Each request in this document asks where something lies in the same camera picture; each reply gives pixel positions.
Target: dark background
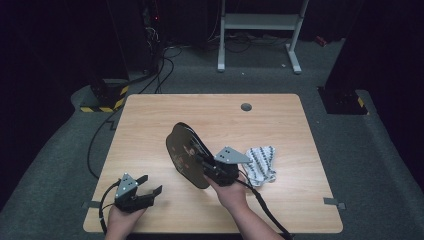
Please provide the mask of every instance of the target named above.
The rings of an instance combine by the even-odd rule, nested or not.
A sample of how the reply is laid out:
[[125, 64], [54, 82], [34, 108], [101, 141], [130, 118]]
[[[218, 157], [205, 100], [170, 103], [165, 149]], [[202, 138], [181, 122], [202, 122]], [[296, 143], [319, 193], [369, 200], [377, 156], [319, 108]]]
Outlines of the dark background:
[[[94, 3], [101, 6], [101, 1]], [[201, 8], [216, 8], [216, 2], [203, 3], [206, 5]], [[74, 112], [70, 96], [88, 85], [87, 71], [91, 69], [100, 75], [108, 69], [111, 75], [122, 74], [122, 68], [119, 69], [122, 59], [116, 53], [116, 36], [104, 6], [98, 12], [99, 18], [94, 19], [101, 19], [97, 24], [105, 26], [101, 33], [107, 46], [97, 54], [115, 52], [118, 57], [113, 58], [115, 62], [99, 67], [87, 62], [94, 54], [85, 48], [90, 38], [81, 42], [83, 35], [78, 33], [82, 29], [72, 20], [66, 1], [2, 1], [0, 4], [3, 104], [0, 171], [2, 179], [7, 179], [1, 186], [3, 207], [44, 143]], [[78, 8], [88, 11], [92, 7], [84, 4], [81, 1]], [[259, 13], [278, 13], [278, 9], [284, 13], [297, 12], [300, 6], [294, 0], [267, 1], [267, 4], [249, 0], [239, 5], [233, 0], [227, 4], [229, 12]], [[300, 35], [301, 40], [312, 41], [315, 36], [321, 36], [328, 42], [347, 37], [329, 86], [370, 92], [392, 141], [421, 187], [424, 185], [420, 177], [424, 168], [420, 119], [424, 102], [423, 10], [421, 1], [415, 0], [383, 4], [376, 0], [311, 0]], [[210, 35], [215, 17], [210, 12], [207, 18], [202, 17], [203, 25], [198, 27], [209, 31], [206, 35], [203, 32], [203, 37]], [[170, 37], [187, 38], [185, 33], [180, 34]]]

